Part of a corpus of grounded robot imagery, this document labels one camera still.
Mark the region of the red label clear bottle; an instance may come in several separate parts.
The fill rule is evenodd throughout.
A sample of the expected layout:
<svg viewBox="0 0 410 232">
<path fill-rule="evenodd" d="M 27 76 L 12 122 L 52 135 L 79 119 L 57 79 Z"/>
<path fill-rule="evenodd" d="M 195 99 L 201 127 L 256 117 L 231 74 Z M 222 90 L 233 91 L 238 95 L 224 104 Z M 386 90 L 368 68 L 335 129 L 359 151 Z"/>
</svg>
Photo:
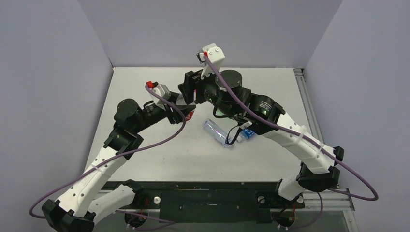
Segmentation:
<svg viewBox="0 0 410 232">
<path fill-rule="evenodd" d="M 182 94 L 179 94 L 176 100 L 177 107 L 181 110 L 181 112 L 185 115 L 186 121 L 192 119 L 194 111 L 196 109 L 196 104 L 194 102 L 186 103 Z"/>
</svg>

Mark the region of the clear bluish bottle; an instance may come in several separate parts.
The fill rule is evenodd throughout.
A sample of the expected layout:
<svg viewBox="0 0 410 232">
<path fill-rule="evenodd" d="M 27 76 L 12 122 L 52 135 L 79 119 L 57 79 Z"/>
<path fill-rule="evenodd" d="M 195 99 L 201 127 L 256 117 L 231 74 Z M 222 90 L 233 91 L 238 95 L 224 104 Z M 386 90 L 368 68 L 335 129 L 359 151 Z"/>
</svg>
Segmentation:
<svg viewBox="0 0 410 232">
<path fill-rule="evenodd" d="M 222 129 L 217 123 L 215 123 L 212 119 L 207 118 L 202 123 L 202 127 L 223 147 L 227 149 L 232 149 L 233 145 L 229 145 L 226 143 L 226 139 L 229 138 L 228 133 L 224 129 Z"/>
</svg>

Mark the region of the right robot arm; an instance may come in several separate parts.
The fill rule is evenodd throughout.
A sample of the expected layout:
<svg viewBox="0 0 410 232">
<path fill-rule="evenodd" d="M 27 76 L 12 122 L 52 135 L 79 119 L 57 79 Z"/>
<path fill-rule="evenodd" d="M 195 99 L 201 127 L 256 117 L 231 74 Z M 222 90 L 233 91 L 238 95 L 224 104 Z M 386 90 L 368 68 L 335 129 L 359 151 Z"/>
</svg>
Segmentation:
<svg viewBox="0 0 410 232">
<path fill-rule="evenodd" d="M 272 98 L 244 88 L 238 71 L 224 70 L 220 74 L 253 114 L 246 112 L 232 98 L 215 74 L 202 78 L 201 73 L 185 73 L 184 82 L 178 85 L 185 102 L 201 104 L 207 101 L 214 106 L 214 111 L 222 113 L 222 118 L 239 124 L 250 122 L 249 130 L 278 143 L 301 160 L 299 171 L 279 181 L 272 194 L 276 205 L 286 206 L 305 190 L 322 192 L 338 184 L 340 171 L 335 167 L 334 159 L 343 159 L 341 147 L 312 145 L 308 139 L 316 143 L 319 140 L 309 134 L 305 126 L 298 125 Z"/>
</svg>

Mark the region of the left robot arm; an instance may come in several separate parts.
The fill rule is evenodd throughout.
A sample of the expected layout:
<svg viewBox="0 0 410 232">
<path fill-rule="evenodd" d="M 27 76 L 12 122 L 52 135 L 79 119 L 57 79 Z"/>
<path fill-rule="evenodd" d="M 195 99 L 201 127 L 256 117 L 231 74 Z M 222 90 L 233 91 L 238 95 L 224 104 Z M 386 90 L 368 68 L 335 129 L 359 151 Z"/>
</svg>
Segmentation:
<svg viewBox="0 0 410 232">
<path fill-rule="evenodd" d="M 143 187 L 133 180 L 120 184 L 112 192 L 95 198 L 111 176 L 124 165 L 140 147 L 140 132 L 168 119 L 171 124 L 185 124 L 196 108 L 177 93 L 158 94 L 153 102 L 140 107 L 133 99 L 122 100 L 114 115 L 113 130 L 104 141 L 95 160 L 76 180 L 65 184 L 67 190 L 55 200 L 42 205 L 44 218 L 57 232 L 90 232 L 95 225 L 119 208 L 140 207 L 144 202 Z"/>
</svg>

